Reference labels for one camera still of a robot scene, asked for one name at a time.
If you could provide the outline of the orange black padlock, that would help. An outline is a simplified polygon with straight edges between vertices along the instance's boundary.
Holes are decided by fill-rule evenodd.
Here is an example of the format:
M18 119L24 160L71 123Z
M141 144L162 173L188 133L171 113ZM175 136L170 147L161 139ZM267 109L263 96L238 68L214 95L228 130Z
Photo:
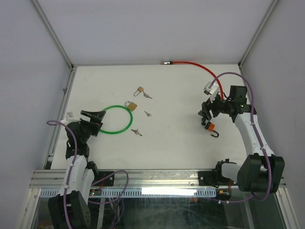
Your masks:
M208 121L204 127L206 130L211 132L211 136L214 138L218 138L219 137L219 133L217 131L215 131L215 124L211 123L210 121Z

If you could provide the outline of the green cable lock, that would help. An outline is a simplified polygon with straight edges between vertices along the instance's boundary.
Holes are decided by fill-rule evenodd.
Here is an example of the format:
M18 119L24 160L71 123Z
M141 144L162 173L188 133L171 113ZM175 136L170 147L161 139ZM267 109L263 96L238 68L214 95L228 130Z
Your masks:
M126 130L128 130L131 127L131 125L133 123L133 115L132 115L131 110L129 110L127 107L122 106L122 105L111 105L111 106L104 108L103 111L108 111L108 110L114 109L114 108L120 108L120 109L127 111L127 113L129 114L129 117L130 117L128 124L126 125L126 127L124 127L121 130L118 130L118 131L112 132L112 131L106 131L106 130L100 129L99 132L101 132L103 134L108 134L108 135L117 135L117 134L121 134L121 133L125 132Z

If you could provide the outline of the large brass padlock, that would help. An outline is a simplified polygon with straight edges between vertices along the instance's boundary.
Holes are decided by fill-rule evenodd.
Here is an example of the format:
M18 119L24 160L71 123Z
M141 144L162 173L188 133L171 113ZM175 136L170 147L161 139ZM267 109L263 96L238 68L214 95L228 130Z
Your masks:
M130 102L130 101L126 101L124 103L124 106L129 109L131 112L133 112L136 108L137 108L137 104L135 104L134 102Z

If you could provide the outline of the green cable lock keys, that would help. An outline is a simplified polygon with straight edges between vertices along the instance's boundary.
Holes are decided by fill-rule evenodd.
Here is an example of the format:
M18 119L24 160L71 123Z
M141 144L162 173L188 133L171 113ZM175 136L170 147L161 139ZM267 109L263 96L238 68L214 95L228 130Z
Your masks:
M142 136L138 129L132 129L131 131L133 131L138 136Z

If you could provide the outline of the small brass padlock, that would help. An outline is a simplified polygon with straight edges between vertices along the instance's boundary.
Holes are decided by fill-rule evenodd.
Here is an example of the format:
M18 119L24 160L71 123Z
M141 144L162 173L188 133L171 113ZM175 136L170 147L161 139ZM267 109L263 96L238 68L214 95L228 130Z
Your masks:
M137 90L133 93L133 96L136 97L136 96L138 96L142 92L143 92L143 88L142 87L138 87Z

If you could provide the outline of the small padlock silver keys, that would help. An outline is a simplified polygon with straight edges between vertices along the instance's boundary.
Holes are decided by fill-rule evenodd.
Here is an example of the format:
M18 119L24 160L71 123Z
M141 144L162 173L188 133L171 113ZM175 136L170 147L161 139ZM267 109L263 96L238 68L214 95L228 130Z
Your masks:
M143 96L145 97L145 98L149 98L149 99L152 99L152 97L150 97L147 93L145 93L145 92L143 92Z

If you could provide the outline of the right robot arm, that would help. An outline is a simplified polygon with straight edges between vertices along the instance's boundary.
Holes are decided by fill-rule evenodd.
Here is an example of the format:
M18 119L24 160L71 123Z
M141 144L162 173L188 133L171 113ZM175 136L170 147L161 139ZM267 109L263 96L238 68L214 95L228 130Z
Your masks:
M212 137L219 137L212 118L219 114L229 115L242 137L247 157L242 165L228 159L219 161L213 169L213 184L223 185L231 180L237 183L240 191L250 193L275 193L280 185L285 161L276 156L267 145L260 130L257 114L250 104L247 104L247 88L231 86L228 97L216 84L208 83L204 93L209 96L202 103L199 116L201 124L210 131Z

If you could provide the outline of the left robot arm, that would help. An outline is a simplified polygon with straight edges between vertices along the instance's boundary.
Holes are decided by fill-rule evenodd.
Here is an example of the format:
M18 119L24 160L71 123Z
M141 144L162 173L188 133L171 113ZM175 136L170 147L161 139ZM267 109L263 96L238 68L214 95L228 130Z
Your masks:
M91 213L88 198L91 185L100 180L97 165L89 161L90 148L87 144L91 136L97 136L105 111L81 111L82 118L67 114L61 121L49 120L48 125L61 125L67 134L67 169L58 194L48 200L48 209L55 229L88 229Z

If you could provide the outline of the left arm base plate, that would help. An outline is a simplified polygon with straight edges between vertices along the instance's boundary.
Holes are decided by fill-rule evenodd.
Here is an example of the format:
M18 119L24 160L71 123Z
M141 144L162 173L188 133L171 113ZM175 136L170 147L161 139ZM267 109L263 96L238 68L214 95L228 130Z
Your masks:
M92 186L113 187L114 180L115 177L113 171L99 171L98 175L93 180Z

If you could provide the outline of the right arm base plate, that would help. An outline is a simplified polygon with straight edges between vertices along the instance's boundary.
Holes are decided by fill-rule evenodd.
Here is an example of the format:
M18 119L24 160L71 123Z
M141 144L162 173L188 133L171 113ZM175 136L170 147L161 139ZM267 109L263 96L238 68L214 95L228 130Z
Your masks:
M198 173L198 182L199 186L212 186L212 187L219 187L219 186L228 186L231 184L232 186L236 186L236 182L225 178L221 175L220 172L215 170L206 170L206 171L199 171Z

